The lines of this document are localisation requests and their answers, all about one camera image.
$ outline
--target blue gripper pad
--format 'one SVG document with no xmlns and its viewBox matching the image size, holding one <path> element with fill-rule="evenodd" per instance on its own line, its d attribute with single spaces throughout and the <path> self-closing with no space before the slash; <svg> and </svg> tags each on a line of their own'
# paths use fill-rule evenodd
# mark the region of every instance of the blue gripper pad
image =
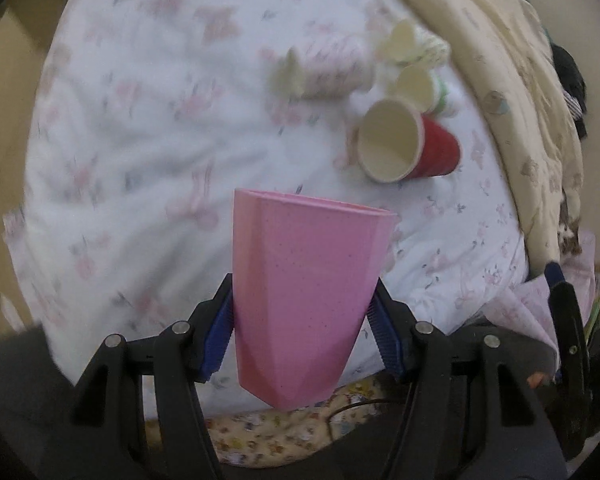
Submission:
<svg viewBox="0 0 600 480">
<path fill-rule="evenodd" d="M 546 264 L 546 267 L 544 268 L 544 277 L 546 278 L 549 288 L 554 288 L 558 283 L 562 283 L 564 281 L 564 274 L 562 273 L 560 264 L 557 262 L 549 262 Z"/>
<path fill-rule="evenodd" d="M 208 381 L 211 375 L 220 369 L 233 331 L 234 295 L 229 292 L 206 332 L 204 359 L 200 367 L 200 379 L 203 382 Z"/>
<path fill-rule="evenodd" d="M 404 377 L 406 371 L 402 362 L 402 343 L 377 290 L 366 311 L 366 318 L 376 338 L 384 367 L 394 378 Z"/>
</svg>

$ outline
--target white fabric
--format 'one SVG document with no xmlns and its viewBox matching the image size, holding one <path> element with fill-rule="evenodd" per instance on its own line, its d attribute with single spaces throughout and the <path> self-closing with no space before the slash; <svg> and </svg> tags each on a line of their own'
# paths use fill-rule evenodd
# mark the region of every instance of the white fabric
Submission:
<svg viewBox="0 0 600 480">
<path fill-rule="evenodd" d="M 389 208 L 383 279 L 450 332 L 526 276 L 523 237 L 490 133 L 464 85 L 441 124 L 462 144 L 451 175 L 371 182 L 352 150 L 382 96 L 289 102 L 277 56 L 306 37 L 388 33 L 399 0 L 71 0 L 45 64 L 26 164 L 26 221 L 7 242 L 53 357 L 76 381 L 103 338 L 155 335 L 231 271 L 235 187 Z M 340 383 L 382 369 L 365 323 Z M 264 404 L 237 383 L 231 342 L 198 387 L 205 415 Z"/>
</svg>

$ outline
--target pink plastic cup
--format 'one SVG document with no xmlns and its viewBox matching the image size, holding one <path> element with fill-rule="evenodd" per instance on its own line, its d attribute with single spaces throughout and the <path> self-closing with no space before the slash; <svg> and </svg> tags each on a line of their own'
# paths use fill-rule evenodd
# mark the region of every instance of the pink plastic cup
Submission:
<svg viewBox="0 0 600 480">
<path fill-rule="evenodd" d="M 294 410 L 327 399 L 360 331 L 397 216 L 237 189 L 234 315 L 240 385 Z"/>
</svg>

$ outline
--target beige fabric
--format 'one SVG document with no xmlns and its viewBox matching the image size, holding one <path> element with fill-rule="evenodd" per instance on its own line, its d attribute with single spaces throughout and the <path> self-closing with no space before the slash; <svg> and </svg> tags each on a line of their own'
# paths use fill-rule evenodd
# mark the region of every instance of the beige fabric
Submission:
<svg viewBox="0 0 600 480">
<path fill-rule="evenodd" d="M 562 189 L 580 216 L 582 152 L 551 47 L 524 0 L 405 0 L 452 47 L 500 150 L 534 275 L 559 260 Z"/>
</svg>

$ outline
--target paper cup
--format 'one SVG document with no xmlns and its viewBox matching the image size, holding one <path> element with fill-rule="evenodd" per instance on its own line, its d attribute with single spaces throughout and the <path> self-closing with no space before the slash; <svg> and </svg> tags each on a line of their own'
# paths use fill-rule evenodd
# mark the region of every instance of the paper cup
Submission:
<svg viewBox="0 0 600 480">
<path fill-rule="evenodd" d="M 421 66 L 408 66 L 400 72 L 395 94 L 407 99 L 423 114 L 453 117 L 460 109 L 458 89 Z"/>
<path fill-rule="evenodd" d="M 449 60 L 451 47 L 445 40 L 417 23 L 402 20 L 380 46 L 379 54 L 394 63 L 435 68 Z"/>
<path fill-rule="evenodd" d="M 362 169 L 382 183 L 449 174 L 461 156 L 452 134 L 398 98 L 383 99 L 369 109 L 357 148 Z"/>
<path fill-rule="evenodd" d="M 376 76 L 371 49 L 362 38 L 330 34 L 291 48 L 282 85 L 296 98 L 336 98 L 369 91 Z"/>
<path fill-rule="evenodd" d="M 240 385 L 295 410 L 328 399 L 360 332 L 397 216 L 237 189 L 234 315 Z"/>
</svg>

